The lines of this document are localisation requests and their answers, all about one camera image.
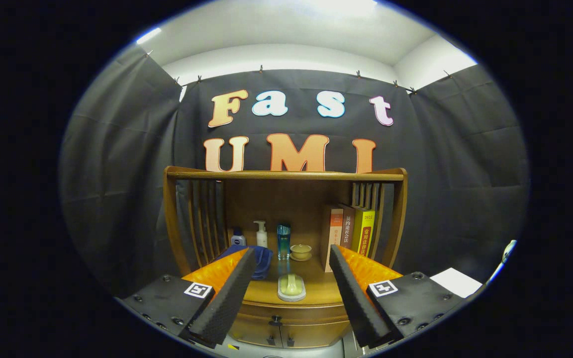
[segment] white paper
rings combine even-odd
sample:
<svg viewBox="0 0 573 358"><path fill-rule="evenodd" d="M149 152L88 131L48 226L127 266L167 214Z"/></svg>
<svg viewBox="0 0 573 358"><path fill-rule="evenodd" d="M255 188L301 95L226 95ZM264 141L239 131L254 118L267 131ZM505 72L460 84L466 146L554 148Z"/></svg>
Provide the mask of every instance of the white paper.
<svg viewBox="0 0 573 358"><path fill-rule="evenodd" d="M463 298L475 293L481 287L481 283L453 268L440 272L432 277L433 281L447 288L455 295Z"/></svg>

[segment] black curtain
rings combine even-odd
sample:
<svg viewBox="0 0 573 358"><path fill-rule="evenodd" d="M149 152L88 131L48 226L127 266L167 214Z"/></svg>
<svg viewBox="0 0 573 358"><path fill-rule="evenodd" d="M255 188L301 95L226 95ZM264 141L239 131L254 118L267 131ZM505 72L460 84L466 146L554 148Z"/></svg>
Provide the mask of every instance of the black curtain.
<svg viewBox="0 0 573 358"><path fill-rule="evenodd" d="M248 97L240 100L237 113L230 124L209 128L213 115L213 102L216 95L244 89ZM252 107L256 96L264 91L279 90L286 97L288 111L282 116L256 116ZM320 91L338 91L344 96L345 113L339 118L323 117L317 111L316 96ZM390 104L388 115L394 125L380 124L369 99L383 96ZM425 143L421 136L419 121L412 102L403 88L379 80L358 78L355 75L313 70L269 70L232 73L194 82L187 86L180 103L177 119L177 133L174 136L174 163L205 170L205 140L220 138L225 144L220 149L220 167L229 170L232 165L232 146L229 139L246 136L244 170L270 170L272 148L267 142L269 134L284 133L291 138L296 149L300 150L305 140L312 134L328 137L325 147L325 170L328 172L354 173L356 152L353 140L373 140L377 147L373 150L373 170L403 167L411 173L409 182L409 202L407 220L404 227L404 240L420 240L420 220L426 202L425 186L427 167L425 166ZM178 186L179 220L181 236L186 252L193 252L191 235L184 225L188 220L185 183ZM382 234L378 245L377 260L382 259L385 238L389 236L393 186L385 188L384 217ZM230 223L241 226L243 231L255 233L253 222ZM197 263L193 255L188 255L193 268ZM400 272L412 272L418 268L398 267Z"/></svg>
<svg viewBox="0 0 573 358"><path fill-rule="evenodd" d="M427 274L453 267L485 282L525 220L530 176L518 119L480 65L429 84L411 101L432 175L421 240L404 238L396 260Z"/></svg>
<svg viewBox="0 0 573 358"><path fill-rule="evenodd" d="M120 297L178 273L162 173L172 163L181 89L130 46L89 86L63 139L59 191L68 231L91 272Z"/></svg>
<svg viewBox="0 0 573 358"><path fill-rule="evenodd" d="M215 95L246 89L231 124L209 128ZM255 96L280 90L289 111L253 115ZM346 113L321 117L316 95L343 93ZM98 280L120 297L157 276L179 274L166 233L162 173L167 165L205 169L204 140L221 138L221 168L232 162L228 141L247 136L245 170L268 170L266 136L289 134L300 149L310 134L328 136L326 170L355 172L357 138L377 143L373 170L409 172L404 234L393 269L432 275L453 267L485 281L503 249L518 238L528 197L525 145L511 106L480 66L407 95L373 79L326 71L236 73L181 87L139 47L124 50L98 75L73 115L59 167L68 230ZM380 125L369 98L389 102L394 125ZM193 253L185 205L177 185L181 235ZM382 223L381 258L388 237L392 190ZM250 226L253 223L240 223ZM188 254L192 269L197 262Z"/></svg>

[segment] wooden shelf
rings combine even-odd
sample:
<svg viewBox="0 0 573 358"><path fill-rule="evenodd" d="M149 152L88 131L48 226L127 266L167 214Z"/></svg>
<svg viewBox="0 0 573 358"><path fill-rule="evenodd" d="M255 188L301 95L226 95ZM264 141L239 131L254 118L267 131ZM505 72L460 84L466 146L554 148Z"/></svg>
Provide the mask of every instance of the wooden shelf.
<svg viewBox="0 0 573 358"><path fill-rule="evenodd" d="M304 279L306 297L302 301L286 302L278 297L278 277L281 272L295 273ZM267 278L249 283L244 303L264 306L327 306L342 304L342 297L335 276L332 272L324 272L318 259L279 261L274 256Z"/></svg>
<svg viewBox="0 0 573 358"><path fill-rule="evenodd" d="M294 348L323 347L341 338L349 327L342 297L332 272L324 272L320 247L324 224L324 204L360 204L377 210L371 259L375 257L384 215L384 184L393 183L391 230L380 263L391 268L404 229L407 202L407 172L402 168L371 173L337 172L207 172L169 166L164 172L163 198L169 242L182 275L191 268L178 229L177 181L186 180L188 225L198 265L212 262L227 249L219 245L222 235L229 239L232 227L240 227L247 245L256 245L257 226L253 220L266 221L268 248L273 258L268 276L250 281L230 333L237 340L267 345L267 337L276 338L276 347L287 348L287 339L295 339ZM216 222L216 188L223 201L222 223ZM291 245L311 246L308 261L278 260L277 225L291 224ZM306 297L298 302L278 297L278 278L295 273L304 279ZM283 332L269 325L280 317Z"/></svg>
<svg viewBox="0 0 573 358"><path fill-rule="evenodd" d="M346 181L403 181L402 174L339 173L339 172L271 172L249 170L244 172L176 172L168 173L174 179L290 179L290 180L346 180Z"/></svg>

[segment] book spine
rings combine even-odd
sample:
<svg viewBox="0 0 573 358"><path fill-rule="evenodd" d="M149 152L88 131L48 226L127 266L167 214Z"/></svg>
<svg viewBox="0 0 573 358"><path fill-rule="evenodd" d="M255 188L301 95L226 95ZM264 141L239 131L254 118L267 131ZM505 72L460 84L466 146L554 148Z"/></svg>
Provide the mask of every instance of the book spine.
<svg viewBox="0 0 573 358"><path fill-rule="evenodd" d="M353 242L351 243L351 250L355 252L360 251L360 243L362 242L362 223L364 222L364 213L361 210L355 210L355 221L353 222Z"/></svg>
<svg viewBox="0 0 573 358"><path fill-rule="evenodd" d="M375 211L364 211L362 213L364 219L362 220L362 232L360 240L359 254L368 256L371 247L371 238L373 237L373 224L375 223Z"/></svg>
<svg viewBox="0 0 573 358"><path fill-rule="evenodd" d="M355 211L344 209L344 221L342 223L341 247L351 248L353 243L353 227L355 226Z"/></svg>
<svg viewBox="0 0 573 358"><path fill-rule="evenodd" d="M344 209L332 209L330 212L330 230L328 233L328 247L324 272L332 272L330 268L330 245L339 245L342 240L342 219Z"/></svg>

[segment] blue towel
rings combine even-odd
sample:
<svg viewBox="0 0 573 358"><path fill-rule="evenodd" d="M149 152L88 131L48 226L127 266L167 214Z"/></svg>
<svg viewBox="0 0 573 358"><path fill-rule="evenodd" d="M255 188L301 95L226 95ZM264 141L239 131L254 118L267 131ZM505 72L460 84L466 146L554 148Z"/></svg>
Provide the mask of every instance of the blue towel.
<svg viewBox="0 0 573 358"><path fill-rule="evenodd" d="M252 279L265 279L269 274L269 265L271 263L271 258L273 256L273 251L261 246L244 246L244 245L231 245L225 252L223 252L217 260L229 256L234 252L244 250L247 247L253 247L253 253L255 254L255 264L256 270L253 273Z"/></svg>

